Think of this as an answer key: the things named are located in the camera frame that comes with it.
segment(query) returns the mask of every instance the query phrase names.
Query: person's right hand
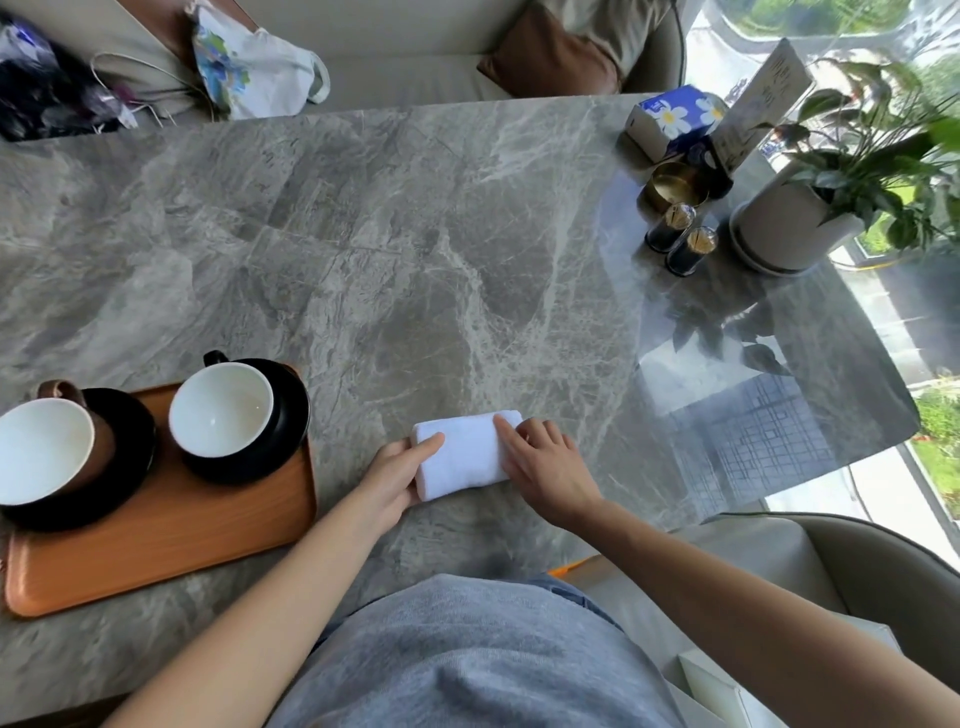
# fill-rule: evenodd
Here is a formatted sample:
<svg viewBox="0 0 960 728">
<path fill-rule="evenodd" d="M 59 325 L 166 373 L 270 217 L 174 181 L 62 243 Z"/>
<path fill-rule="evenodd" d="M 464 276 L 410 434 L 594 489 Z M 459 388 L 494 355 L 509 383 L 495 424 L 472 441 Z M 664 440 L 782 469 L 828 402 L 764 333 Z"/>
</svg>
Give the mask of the person's right hand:
<svg viewBox="0 0 960 728">
<path fill-rule="evenodd" d="M 572 531 L 603 500 L 577 446 L 555 423 L 530 418 L 514 430 L 494 415 L 493 425 L 506 450 L 503 470 L 546 521 Z"/>
</svg>

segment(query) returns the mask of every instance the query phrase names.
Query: sofa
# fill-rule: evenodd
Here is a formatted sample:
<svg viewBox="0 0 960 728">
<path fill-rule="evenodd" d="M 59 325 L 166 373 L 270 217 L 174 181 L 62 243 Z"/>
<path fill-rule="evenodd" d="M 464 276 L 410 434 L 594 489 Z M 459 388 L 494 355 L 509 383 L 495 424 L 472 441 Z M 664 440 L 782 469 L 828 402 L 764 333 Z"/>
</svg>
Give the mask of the sofa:
<svg viewBox="0 0 960 728">
<path fill-rule="evenodd" d="M 815 604 L 888 625 L 903 654 L 960 692 L 960 574 L 875 523 L 843 516 L 727 514 L 674 535 Z M 605 609 L 667 680 L 693 642 L 603 556 L 560 578 Z"/>
<path fill-rule="evenodd" d="M 703 0 L 676 1 L 649 36 L 624 92 L 662 91 L 683 83 L 684 34 Z M 164 91 L 174 83 L 172 77 L 199 84 L 182 14 L 186 2 L 0 0 L 0 9 L 34 23 L 82 60 L 95 58 L 105 78 L 155 93 L 164 112 L 177 114 L 193 104 L 196 114 L 196 104 L 182 93 Z M 316 52 L 329 69 L 332 91 L 306 110 L 322 112 L 509 98 L 476 65 L 528 0 L 211 2 L 248 28 L 263 27 Z M 128 58 L 97 55 L 104 52 Z"/>
</svg>

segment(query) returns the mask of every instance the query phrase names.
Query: rolled towel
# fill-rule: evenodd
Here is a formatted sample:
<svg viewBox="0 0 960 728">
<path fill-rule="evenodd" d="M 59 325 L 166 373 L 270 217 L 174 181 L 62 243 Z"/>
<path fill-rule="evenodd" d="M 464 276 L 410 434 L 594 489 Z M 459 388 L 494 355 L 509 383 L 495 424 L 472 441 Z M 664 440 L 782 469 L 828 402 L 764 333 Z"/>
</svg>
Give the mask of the rolled towel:
<svg viewBox="0 0 960 728">
<path fill-rule="evenodd" d="M 507 479 L 500 466 L 502 449 L 493 427 L 493 415 L 503 415 L 514 427 L 523 422 L 519 412 L 504 409 L 414 425 L 410 436 L 414 445 L 437 432 L 445 437 L 441 448 L 417 469 L 420 500 L 433 500 L 464 488 L 479 488 Z"/>
</svg>

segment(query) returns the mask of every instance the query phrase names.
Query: wooden tray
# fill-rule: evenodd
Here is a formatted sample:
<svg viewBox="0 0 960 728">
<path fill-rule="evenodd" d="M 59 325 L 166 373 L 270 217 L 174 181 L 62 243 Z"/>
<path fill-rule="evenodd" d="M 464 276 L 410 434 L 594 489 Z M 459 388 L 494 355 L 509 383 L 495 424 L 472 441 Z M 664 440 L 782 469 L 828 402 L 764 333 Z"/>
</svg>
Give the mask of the wooden tray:
<svg viewBox="0 0 960 728">
<path fill-rule="evenodd" d="M 282 468 L 245 486 L 213 485 L 183 465 L 167 428 L 180 385 L 133 392 L 154 416 L 154 465 L 119 509 L 64 533 L 14 530 L 6 599 L 39 617 L 296 541 L 317 513 L 306 439 Z"/>
</svg>

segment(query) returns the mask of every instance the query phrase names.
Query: flower print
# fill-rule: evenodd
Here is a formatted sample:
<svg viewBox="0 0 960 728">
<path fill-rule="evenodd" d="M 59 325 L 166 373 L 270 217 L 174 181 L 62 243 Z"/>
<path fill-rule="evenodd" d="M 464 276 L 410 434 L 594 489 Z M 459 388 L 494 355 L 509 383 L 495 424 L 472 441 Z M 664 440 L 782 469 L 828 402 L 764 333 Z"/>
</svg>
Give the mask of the flower print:
<svg viewBox="0 0 960 728">
<path fill-rule="evenodd" d="M 723 118 L 723 111 L 713 105 L 710 99 L 697 99 L 697 106 L 703 111 L 700 114 L 700 123 L 713 126 Z"/>
<path fill-rule="evenodd" d="M 657 119 L 668 139 L 676 139 L 682 133 L 692 129 L 689 122 L 684 121 L 686 116 L 684 107 L 673 108 L 665 101 L 661 101 L 658 109 L 650 110 L 650 115 Z"/>
<path fill-rule="evenodd" d="M 229 110 L 230 95 L 244 93 L 250 73 L 230 55 L 226 42 L 204 26 L 197 28 L 193 48 L 207 93 L 218 108 Z"/>
</svg>

